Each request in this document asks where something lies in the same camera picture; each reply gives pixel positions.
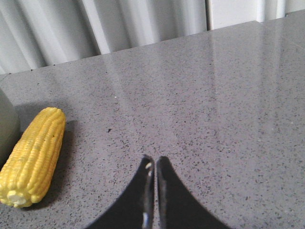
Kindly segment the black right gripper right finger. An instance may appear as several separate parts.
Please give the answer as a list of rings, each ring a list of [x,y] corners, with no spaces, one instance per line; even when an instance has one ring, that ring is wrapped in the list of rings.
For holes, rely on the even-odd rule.
[[[157,162],[158,202],[162,229],[228,229],[206,210],[177,176],[166,156]]]

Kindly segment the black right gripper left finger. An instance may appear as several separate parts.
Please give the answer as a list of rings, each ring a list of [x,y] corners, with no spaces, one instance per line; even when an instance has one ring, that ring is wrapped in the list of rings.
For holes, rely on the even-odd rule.
[[[144,155],[119,198],[89,229],[151,229],[154,211],[154,160]]]

